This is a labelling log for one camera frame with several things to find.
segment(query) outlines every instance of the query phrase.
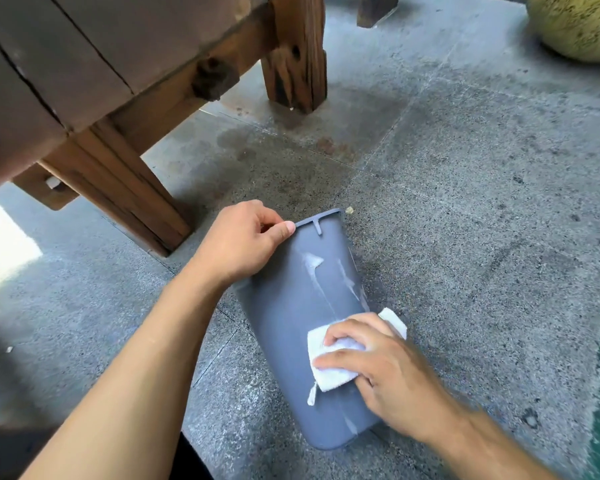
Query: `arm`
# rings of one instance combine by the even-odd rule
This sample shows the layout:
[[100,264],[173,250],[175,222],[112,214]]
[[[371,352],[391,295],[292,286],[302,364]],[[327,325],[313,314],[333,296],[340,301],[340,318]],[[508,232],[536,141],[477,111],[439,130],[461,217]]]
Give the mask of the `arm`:
[[342,337],[366,350],[321,355],[314,366],[358,372],[356,385],[369,409],[396,431],[432,447],[460,478],[556,480],[485,412],[456,402],[417,349],[376,314],[353,315],[332,325],[324,343]]
[[22,478],[166,479],[219,298],[232,282],[259,271],[293,231],[293,223],[260,201],[223,209],[195,256]]

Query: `speckled yellow vase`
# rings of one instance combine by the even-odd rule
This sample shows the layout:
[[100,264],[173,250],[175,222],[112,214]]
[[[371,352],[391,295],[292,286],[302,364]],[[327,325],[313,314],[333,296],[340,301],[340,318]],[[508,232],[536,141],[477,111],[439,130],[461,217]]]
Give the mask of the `speckled yellow vase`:
[[600,0],[527,0],[532,26],[566,57],[600,62]]

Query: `white cloth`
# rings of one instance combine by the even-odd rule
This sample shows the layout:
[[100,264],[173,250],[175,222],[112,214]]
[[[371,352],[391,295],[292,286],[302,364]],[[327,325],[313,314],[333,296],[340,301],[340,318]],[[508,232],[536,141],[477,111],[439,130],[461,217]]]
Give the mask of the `white cloth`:
[[[400,334],[403,339],[407,338],[407,325],[405,325],[398,315],[393,313],[389,308],[385,308],[378,316],[385,320],[386,322],[391,323],[393,328]],[[316,369],[313,366],[313,359],[318,357],[318,355],[326,354],[327,352],[333,352],[340,349],[354,349],[354,350],[364,350],[364,346],[356,342],[355,340],[345,337],[343,339],[337,339],[333,345],[326,346],[324,345],[324,336],[327,333],[327,329],[331,326],[324,325],[318,328],[314,328],[309,331],[306,335],[307,349],[309,352],[309,363],[311,364],[311,370],[313,371],[313,377],[315,378],[316,384],[320,387],[320,390],[323,392],[329,391],[331,389],[336,389],[343,384],[346,384],[352,379],[355,379],[358,375],[357,372],[346,371],[344,369],[324,369],[322,371]],[[315,401],[315,393],[313,395],[313,400],[308,402]]]

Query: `person's left arm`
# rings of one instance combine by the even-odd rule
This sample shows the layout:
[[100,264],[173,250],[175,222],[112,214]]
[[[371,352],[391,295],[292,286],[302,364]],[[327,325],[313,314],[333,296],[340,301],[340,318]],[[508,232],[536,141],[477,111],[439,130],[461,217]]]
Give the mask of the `person's left arm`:
[[166,479],[200,345],[222,293],[295,231],[252,200],[223,209],[195,256],[22,476]]

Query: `gray trash can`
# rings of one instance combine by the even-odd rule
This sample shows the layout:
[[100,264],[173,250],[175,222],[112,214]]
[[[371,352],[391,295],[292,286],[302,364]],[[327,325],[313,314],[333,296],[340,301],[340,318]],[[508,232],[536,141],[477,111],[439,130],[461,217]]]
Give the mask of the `gray trash can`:
[[296,224],[258,274],[234,285],[246,314],[307,442],[343,446],[380,419],[353,382],[307,398],[314,384],[307,333],[368,311],[365,293],[342,227],[340,209]]

